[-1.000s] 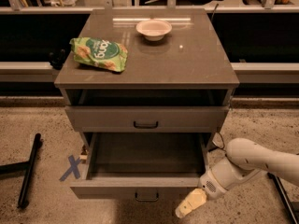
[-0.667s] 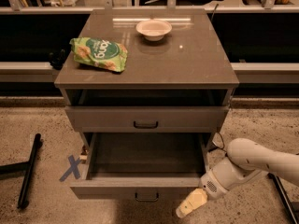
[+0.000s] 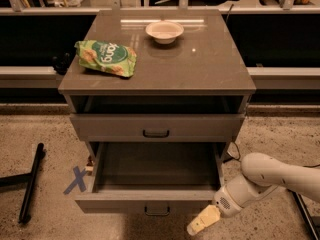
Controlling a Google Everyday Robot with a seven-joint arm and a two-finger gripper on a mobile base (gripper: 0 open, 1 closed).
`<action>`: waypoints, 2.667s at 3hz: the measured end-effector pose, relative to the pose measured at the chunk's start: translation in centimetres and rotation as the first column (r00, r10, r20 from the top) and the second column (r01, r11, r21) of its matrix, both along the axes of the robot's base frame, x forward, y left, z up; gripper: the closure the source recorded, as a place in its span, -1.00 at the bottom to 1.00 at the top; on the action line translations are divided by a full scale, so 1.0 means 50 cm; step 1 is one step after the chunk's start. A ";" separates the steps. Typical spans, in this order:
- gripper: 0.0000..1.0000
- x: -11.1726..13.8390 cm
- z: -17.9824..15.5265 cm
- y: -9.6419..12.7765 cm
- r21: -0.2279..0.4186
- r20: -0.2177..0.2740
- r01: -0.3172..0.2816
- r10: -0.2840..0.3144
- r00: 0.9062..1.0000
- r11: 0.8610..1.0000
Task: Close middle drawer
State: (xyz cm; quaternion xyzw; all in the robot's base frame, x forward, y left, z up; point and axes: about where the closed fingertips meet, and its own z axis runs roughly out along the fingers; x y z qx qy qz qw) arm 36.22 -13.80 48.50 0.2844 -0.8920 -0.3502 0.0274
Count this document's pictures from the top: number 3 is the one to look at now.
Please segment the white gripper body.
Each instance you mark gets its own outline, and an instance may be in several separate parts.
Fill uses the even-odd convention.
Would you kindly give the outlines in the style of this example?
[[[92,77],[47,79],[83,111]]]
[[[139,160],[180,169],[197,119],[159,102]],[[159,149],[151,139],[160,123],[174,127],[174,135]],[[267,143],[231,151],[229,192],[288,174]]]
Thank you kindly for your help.
[[[239,174],[224,184],[213,197],[213,203],[219,208],[222,217],[232,217],[255,201],[272,194],[277,186],[260,186]]]

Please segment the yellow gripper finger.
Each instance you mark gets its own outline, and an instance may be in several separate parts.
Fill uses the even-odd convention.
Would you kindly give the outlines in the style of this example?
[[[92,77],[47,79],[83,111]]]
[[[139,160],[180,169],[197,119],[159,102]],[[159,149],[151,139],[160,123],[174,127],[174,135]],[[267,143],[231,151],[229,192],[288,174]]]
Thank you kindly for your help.
[[[194,236],[220,220],[220,211],[215,205],[208,205],[187,226],[187,232]]]

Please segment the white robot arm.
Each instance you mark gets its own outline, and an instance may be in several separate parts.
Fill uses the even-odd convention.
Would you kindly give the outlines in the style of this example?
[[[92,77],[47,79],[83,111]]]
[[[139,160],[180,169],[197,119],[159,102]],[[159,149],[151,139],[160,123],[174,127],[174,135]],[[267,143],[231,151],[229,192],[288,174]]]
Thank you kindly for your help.
[[[241,172],[214,194],[212,203],[192,220],[187,232],[194,236],[222,217],[240,213],[278,187],[319,202],[320,170],[286,164],[263,153],[247,154],[241,160]]]

